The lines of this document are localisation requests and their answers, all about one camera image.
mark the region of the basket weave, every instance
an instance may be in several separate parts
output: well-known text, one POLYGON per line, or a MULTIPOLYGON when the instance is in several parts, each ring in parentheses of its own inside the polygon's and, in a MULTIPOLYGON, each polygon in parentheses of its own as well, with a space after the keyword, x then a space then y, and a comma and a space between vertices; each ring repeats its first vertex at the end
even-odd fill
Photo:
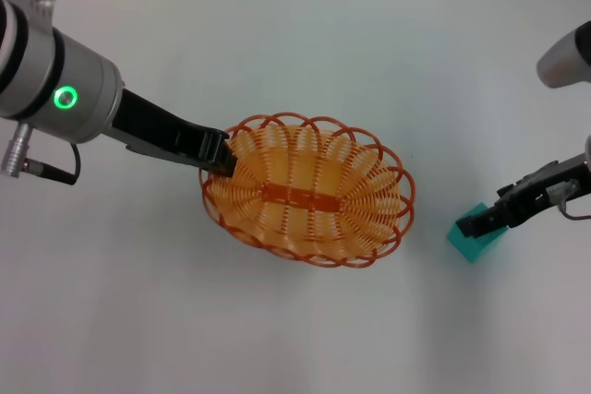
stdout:
POLYGON ((199 179, 208 214, 242 242, 319 267, 365 268, 410 230, 413 178, 368 131, 278 113, 254 115, 227 132, 238 158, 234 177, 205 180, 201 171, 199 179), (373 143, 360 143, 360 135, 373 143))

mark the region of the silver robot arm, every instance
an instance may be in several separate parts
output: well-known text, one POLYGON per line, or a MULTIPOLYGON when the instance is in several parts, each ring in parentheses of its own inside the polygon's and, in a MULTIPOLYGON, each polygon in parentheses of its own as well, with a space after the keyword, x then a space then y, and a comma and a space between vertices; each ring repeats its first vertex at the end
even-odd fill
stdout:
MULTIPOLYGON (((591 82, 591 22, 556 42, 537 63, 537 74, 550 88, 591 82)), ((541 211, 556 207, 571 221, 588 221, 591 215, 567 212, 570 200, 591 194, 591 137, 585 152, 568 161, 553 161, 514 184, 497 191, 494 206, 456 222, 465 237, 480 237, 525 223, 541 211)))
POLYGON ((27 159, 35 129, 73 144, 77 165, 76 144, 105 134, 139 154, 232 175, 236 159, 227 134, 184 121, 127 90, 113 62, 53 27, 54 5, 0 0, 0 116, 18 123, 2 173, 76 182, 76 174, 60 175, 27 159))

